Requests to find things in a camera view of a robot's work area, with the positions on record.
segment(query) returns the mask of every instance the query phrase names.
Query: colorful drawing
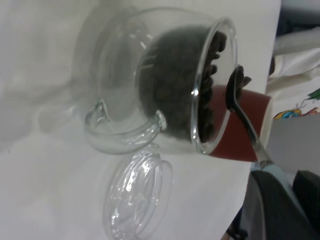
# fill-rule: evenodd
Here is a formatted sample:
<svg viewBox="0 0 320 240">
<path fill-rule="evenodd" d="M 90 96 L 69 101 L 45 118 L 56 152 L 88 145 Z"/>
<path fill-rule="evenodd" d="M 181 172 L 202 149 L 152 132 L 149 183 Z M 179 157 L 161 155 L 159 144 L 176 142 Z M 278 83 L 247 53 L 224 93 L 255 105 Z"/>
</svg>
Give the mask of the colorful drawing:
<svg viewBox="0 0 320 240">
<path fill-rule="evenodd" d="M 279 112 L 274 116 L 273 119 L 288 119 L 288 118 L 296 118 L 301 116 L 300 109 L 290 109 L 286 111 Z"/>
<path fill-rule="evenodd" d="M 306 100 L 312 100 L 315 102 L 315 100 L 320 100 L 320 88 L 318 90 L 315 90 L 314 92 L 308 94 L 309 98 Z"/>
<path fill-rule="evenodd" d="M 304 108 L 307 105 L 307 104 L 304 104 L 305 101 L 313 100 L 313 102 L 315 102 L 315 101 L 320 100 L 320 88 L 317 89 L 316 91 L 308 94 L 308 96 L 309 96 L 309 98 L 303 100 L 299 107 L 298 107 L 298 104 L 297 104 L 296 108 L 294 108 L 294 109 L 290 109 L 290 110 L 279 112 L 277 115 L 274 116 L 273 119 L 297 118 L 297 117 L 302 117 L 302 116 L 307 116 L 307 115 L 320 113 L 320 107 L 314 107 L 313 109 L 311 109 L 307 113 L 302 114 L 301 109 Z"/>
</svg>

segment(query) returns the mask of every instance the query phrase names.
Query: clear glass jar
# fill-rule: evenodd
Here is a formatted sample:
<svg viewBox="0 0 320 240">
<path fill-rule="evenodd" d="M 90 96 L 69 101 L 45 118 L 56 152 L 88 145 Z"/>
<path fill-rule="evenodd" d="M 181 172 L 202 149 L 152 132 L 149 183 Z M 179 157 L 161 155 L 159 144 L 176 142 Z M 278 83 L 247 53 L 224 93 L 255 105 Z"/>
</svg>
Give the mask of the clear glass jar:
<svg viewBox="0 0 320 240">
<path fill-rule="evenodd" d="M 85 118 L 89 142 L 110 154 L 154 142 L 169 152 L 210 154 L 229 112 L 224 91 L 237 66 L 229 19 L 153 8 L 111 20 L 96 61 L 97 104 Z"/>
</svg>

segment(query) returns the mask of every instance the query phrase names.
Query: spoon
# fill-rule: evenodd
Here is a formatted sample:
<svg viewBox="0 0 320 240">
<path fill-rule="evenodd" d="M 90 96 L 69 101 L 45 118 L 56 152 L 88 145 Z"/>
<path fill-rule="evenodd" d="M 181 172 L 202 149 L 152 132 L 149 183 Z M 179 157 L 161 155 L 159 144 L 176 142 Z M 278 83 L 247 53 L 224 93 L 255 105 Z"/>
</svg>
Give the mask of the spoon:
<svg viewBox="0 0 320 240">
<path fill-rule="evenodd" d="M 229 82 L 226 86 L 225 103 L 227 109 L 230 112 L 235 112 L 244 125 L 257 158 L 255 164 L 263 168 L 267 165 L 273 164 L 273 162 L 261 143 L 254 126 L 237 100 L 241 95 L 241 89 L 247 85 L 250 80 L 251 78 L 244 77 L 244 68 L 241 65 L 238 65 L 230 76 Z"/>
</svg>

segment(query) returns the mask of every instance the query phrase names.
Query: red cup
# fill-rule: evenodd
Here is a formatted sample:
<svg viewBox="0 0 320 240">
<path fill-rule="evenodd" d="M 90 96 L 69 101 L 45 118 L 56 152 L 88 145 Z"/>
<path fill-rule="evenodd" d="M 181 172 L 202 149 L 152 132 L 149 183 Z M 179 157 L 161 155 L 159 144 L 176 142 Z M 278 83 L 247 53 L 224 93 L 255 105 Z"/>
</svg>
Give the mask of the red cup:
<svg viewBox="0 0 320 240">
<path fill-rule="evenodd" d="M 223 90 L 213 88 L 213 96 L 219 98 L 215 99 L 216 97 L 213 97 L 211 101 L 210 107 L 214 109 L 215 113 L 226 109 L 224 94 L 221 94 L 221 91 L 224 92 L 225 88 Z M 242 90 L 238 102 L 250 119 L 262 144 L 266 146 L 272 126 L 273 103 L 271 98 L 257 92 Z M 247 130 L 234 112 L 230 114 L 221 140 L 210 156 L 246 162 L 256 161 L 257 157 L 250 143 Z"/>
</svg>

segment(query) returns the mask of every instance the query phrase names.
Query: glass jar rim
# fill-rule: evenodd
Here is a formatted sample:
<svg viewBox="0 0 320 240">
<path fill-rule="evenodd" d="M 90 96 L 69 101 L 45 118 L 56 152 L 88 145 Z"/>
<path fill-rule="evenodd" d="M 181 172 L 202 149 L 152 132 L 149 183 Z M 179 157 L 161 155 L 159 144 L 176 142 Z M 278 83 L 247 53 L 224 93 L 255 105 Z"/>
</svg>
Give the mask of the glass jar rim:
<svg viewBox="0 0 320 240">
<path fill-rule="evenodd" d="M 220 18 L 214 24 L 209 27 L 206 40 L 204 42 L 199 63 L 197 66 L 194 87 L 191 92 L 191 115 L 190 115 L 190 137 L 192 144 L 196 147 L 197 151 L 202 154 L 210 154 L 217 147 L 219 141 L 227 126 L 230 112 L 226 109 L 226 113 L 219 129 L 216 138 L 211 142 L 201 143 L 198 130 L 198 108 L 199 108 L 199 91 L 201 87 L 201 82 L 203 78 L 203 71 L 205 66 L 205 60 L 208 54 L 210 44 L 216 34 L 216 32 L 222 27 L 227 27 L 228 35 L 230 36 L 229 42 L 231 45 L 231 57 L 233 69 L 237 67 L 238 64 L 238 46 L 237 46 L 237 33 L 233 22 L 229 18 Z"/>
</svg>

